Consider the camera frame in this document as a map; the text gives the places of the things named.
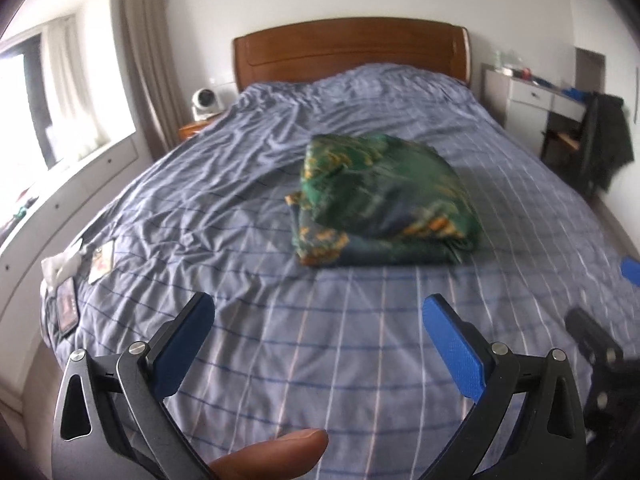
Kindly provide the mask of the white desk with drawers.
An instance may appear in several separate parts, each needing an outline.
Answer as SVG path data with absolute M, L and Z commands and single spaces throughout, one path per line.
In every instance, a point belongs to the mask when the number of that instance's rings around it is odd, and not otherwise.
M 480 102 L 512 140 L 540 156 L 549 128 L 572 130 L 585 115 L 582 102 L 563 93 L 521 80 L 486 65 Z

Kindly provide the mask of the blue striped bed cover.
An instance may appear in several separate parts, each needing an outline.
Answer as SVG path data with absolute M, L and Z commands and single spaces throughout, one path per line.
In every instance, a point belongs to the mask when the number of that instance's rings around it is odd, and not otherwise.
M 409 66 L 253 84 L 80 238 L 76 312 L 41 310 L 60 363 L 213 298 L 168 401 L 204 460 L 319 427 L 314 478 L 418 478 L 470 408 L 422 323 L 433 294 L 516 353 L 564 350 L 580 393 L 570 309 L 639 352 L 638 288 L 585 201 L 464 84 Z

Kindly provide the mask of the beige curtain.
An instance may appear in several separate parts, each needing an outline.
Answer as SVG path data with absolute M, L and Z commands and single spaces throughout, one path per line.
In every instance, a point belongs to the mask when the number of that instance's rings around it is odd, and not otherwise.
M 180 96 L 164 0 L 122 0 L 134 108 L 146 144 L 160 159 L 180 143 L 188 118 Z

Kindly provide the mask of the small white fan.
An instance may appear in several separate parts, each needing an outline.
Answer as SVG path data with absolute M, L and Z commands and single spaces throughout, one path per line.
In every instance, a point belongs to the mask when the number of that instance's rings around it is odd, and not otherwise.
M 222 107 L 213 89 L 201 88 L 193 93 L 191 110 L 194 120 L 201 122 L 220 114 Z

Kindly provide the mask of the black jacket on chair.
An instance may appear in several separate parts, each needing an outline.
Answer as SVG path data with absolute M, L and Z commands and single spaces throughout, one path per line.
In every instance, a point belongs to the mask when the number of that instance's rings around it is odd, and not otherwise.
M 624 100 L 593 93 L 582 123 L 574 182 L 587 200 L 598 188 L 607 191 L 615 175 L 634 161 Z

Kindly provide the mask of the green floral patterned garment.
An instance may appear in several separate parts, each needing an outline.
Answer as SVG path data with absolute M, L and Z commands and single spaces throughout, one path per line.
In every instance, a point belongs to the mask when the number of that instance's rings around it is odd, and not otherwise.
M 483 234 L 454 168 L 388 134 L 313 136 L 285 201 L 298 260 L 315 268 L 458 264 Z

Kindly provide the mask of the white cloth on bed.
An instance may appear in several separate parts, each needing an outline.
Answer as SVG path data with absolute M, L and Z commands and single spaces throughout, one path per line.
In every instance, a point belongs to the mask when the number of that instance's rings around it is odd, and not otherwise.
M 64 252 L 41 260 L 42 281 L 40 295 L 53 294 L 64 281 L 74 276 L 80 265 L 84 250 L 82 239 L 78 238 Z

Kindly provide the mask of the small card on bed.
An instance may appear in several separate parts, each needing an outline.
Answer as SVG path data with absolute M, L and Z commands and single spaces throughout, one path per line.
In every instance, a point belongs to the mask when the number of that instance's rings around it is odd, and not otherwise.
M 94 284 L 113 269 L 115 241 L 109 240 L 96 248 L 92 254 L 88 283 Z

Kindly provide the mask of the white window sill cabinet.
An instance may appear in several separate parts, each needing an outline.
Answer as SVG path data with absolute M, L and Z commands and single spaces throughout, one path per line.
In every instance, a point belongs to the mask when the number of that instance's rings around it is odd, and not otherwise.
M 39 344 L 42 259 L 62 252 L 131 180 L 152 164 L 137 133 L 90 155 L 70 174 L 51 174 L 44 192 L 1 247 L 1 390 L 23 394 Z

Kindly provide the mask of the brown wooden headboard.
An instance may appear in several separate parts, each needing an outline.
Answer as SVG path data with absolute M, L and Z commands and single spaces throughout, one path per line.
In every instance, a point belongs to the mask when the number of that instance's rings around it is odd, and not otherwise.
M 409 65 L 464 84 L 468 30 L 417 18 L 328 18 L 252 32 L 232 42 L 239 91 L 258 82 L 311 82 L 371 63 Z

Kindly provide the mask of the wooden nightstand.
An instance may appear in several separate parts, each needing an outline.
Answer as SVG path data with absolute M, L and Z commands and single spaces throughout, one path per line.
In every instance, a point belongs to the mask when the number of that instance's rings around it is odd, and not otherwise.
M 203 120 L 198 120 L 197 122 L 191 122 L 181 127 L 178 131 L 180 141 L 184 142 L 192 138 L 192 136 L 200 133 L 206 127 L 213 125 L 219 118 L 221 118 L 221 114 L 213 115 Z

